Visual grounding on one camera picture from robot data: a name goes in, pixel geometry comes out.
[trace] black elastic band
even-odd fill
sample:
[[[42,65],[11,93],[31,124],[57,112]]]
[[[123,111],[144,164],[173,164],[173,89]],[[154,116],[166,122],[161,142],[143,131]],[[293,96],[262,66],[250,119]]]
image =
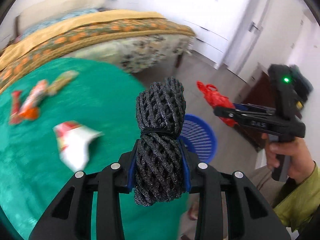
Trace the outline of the black elastic band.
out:
[[[143,135],[149,134],[149,133],[156,133],[159,136],[167,136],[172,140],[176,140],[177,136],[175,136],[174,134],[172,134],[171,132],[165,130],[165,129],[157,129],[157,128],[152,128],[152,127],[146,127],[145,129],[143,129],[140,133],[140,138],[142,138]]]

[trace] door handle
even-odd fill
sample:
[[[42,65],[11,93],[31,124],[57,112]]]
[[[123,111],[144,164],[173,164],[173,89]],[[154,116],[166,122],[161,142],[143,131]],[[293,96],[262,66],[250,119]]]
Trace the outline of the door handle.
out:
[[[254,29],[258,30],[258,27],[256,26],[256,24],[254,22],[250,23],[250,27],[249,27],[249,32],[252,32]]]
[[[208,29],[206,29],[206,28],[204,28],[204,27],[201,27],[201,26],[200,26],[200,28],[201,28],[201,29],[204,29],[204,30],[206,30],[206,31],[209,31]]]
[[[203,42],[203,43],[205,43],[205,42],[204,42],[204,41],[202,41],[201,39],[198,39],[198,38],[196,38],[196,40],[197,40],[197,41],[200,41],[200,42]]]

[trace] blue plastic basket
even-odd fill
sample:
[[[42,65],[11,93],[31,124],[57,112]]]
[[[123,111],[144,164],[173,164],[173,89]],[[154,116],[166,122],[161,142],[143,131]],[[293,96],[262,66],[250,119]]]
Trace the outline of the blue plastic basket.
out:
[[[216,154],[217,139],[213,130],[196,115],[185,115],[179,138],[190,152],[198,155],[201,162],[209,163]]]

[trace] snack wrapper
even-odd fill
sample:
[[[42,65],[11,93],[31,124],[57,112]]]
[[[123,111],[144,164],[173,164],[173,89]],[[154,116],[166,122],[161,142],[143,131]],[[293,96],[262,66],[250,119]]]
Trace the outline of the snack wrapper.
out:
[[[58,124],[53,131],[57,136],[60,160],[73,172],[85,168],[89,161],[89,144],[103,135],[75,121]]]
[[[21,106],[19,115],[24,119],[35,120],[39,117],[37,106],[46,96],[48,82],[46,79],[40,80],[29,93],[27,99]]]
[[[76,76],[79,75],[77,71],[69,70],[60,74],[55,81],[48,87],[48,95],[56,95],[64,86],[69,84]]]
[[[20,95],[22,90],[13,91],[12,95],[12,107],[11,107],[11,114],[10,114],[10,121],[9,124],[18,124],[21,123],[22,119],[19,116],[20,111]]]

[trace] black rope bundle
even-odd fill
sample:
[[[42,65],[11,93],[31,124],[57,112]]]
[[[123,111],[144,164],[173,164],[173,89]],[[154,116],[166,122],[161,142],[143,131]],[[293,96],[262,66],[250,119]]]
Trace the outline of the black rope bundle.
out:
[[[175,78],[153,83],[137,97],[141,130],[137,146],[134,200],[143,206],[180,198],[185,189],[182,156],[176,138],[184,122],[183,86]]]

